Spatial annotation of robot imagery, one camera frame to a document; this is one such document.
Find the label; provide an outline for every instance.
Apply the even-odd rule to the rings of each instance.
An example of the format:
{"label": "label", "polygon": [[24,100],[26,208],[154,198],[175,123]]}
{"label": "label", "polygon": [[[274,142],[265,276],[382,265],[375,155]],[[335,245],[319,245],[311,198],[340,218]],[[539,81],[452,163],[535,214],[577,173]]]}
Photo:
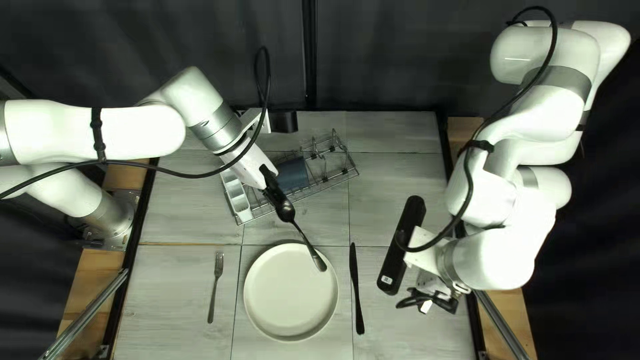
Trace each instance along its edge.
{"label": "label", "polygon": [[393,279],[391,279],[389,276],[386,275],[382,275],[382,277],[380,278],[380,280],[382,280],[382,282],[391,285],[392,282],[394,282]]}

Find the plate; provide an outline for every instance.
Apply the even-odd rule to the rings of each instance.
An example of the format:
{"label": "plate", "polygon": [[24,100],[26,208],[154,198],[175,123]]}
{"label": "plate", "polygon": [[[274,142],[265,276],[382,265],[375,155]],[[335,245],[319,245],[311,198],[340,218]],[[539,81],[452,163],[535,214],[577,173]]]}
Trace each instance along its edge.
{"label": "plate", "polygon": [[331,320],[338,304],[338,277],[327,258],[316,268],[307,247],[285,243],[265,251],[244,281],[244,309],[253,326],[283,342],[303,341]]}

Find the wire dish rack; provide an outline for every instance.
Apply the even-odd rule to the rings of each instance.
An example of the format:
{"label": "wire dish rack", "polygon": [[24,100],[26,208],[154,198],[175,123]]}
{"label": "wire dish rack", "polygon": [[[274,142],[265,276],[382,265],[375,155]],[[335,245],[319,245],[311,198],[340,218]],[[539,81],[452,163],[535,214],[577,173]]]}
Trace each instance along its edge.
{"label": "wire dish rack", "polygon": [[[311,143],[305,145],[299,150],[275,153],[273,158],[270,156],[276,166],[285,161],[304,159],[308,185],[290,189],[286,195],[291,202],[300,201],[359,175],[346,145],[335,129],[332,129],[330,138],[322,141],[312,138]],[[246,224],[275,210],[260,190],[241,184],[231,170],[224,171],[221,178],[237,225]]]}

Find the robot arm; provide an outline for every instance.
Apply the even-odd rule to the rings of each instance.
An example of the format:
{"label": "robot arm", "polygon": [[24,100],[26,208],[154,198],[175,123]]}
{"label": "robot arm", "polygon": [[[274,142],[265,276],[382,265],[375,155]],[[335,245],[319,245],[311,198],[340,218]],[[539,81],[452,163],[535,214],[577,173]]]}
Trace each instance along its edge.
{"label": "robot arm", "polygon": [[[90,127],[92,109],[46,100],[0,102],[0,192],[64,163],[95,160]],[[177,74],[158,91],[132,108],[101,110],[105,155],[111,160],[164,156],[184,141],[185,126],[225,163],[250,142],[249,127],[260,117],[248,110],[241,118],[229,108],[196,67]],[[268,118],[263,128],[268,131]],[[265,154],[253,144],[231,167],[240,180],[268,189],[260,166],[278,174]],[[120,234],[131,223],[132,209],[118,204],[78,170],[47,177],[8,197],[28,193],[63,213],[82,218],[108,234]]]}
{"label": "robot arm", "polygon": [[[499,81],[530,81],[549,48],[548,24],[510,26],[499,35],[491,54],[492,72]],[[558,29],[556,51],[542,78],[514,103],[509,115],[477,134],[476,140],[494,144],[494,151],[469,149],[451,176],[445,198],[455,214],[467,194],[463,161],[468,157],[474,192],[462,220],[476,232],[407,253],[404,261],[409,266],[439,276],[452,294],[513,289],[529,280],[571,185],[556,168],[520,165],[553,165],[573,156],[583,112],[627,50],[628,39],[626,30],[603,22],[574,22],[571,29]],[[409,247],[434,237],[416,227]]]}

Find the black knife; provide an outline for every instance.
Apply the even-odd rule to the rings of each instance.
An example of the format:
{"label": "black knife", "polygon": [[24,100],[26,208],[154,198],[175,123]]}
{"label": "black knife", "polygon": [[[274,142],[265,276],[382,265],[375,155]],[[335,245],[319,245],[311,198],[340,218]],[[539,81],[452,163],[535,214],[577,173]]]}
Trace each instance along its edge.
{"label": "black knife", "polygon": [[356,296],[356,333],[364,334],[364,321],[362,320],[362,308],[360,307],[360,290],[358,289],[358,260],[356,258],[356,244],[349,247],[349,272],[353,282],[353,293]]}

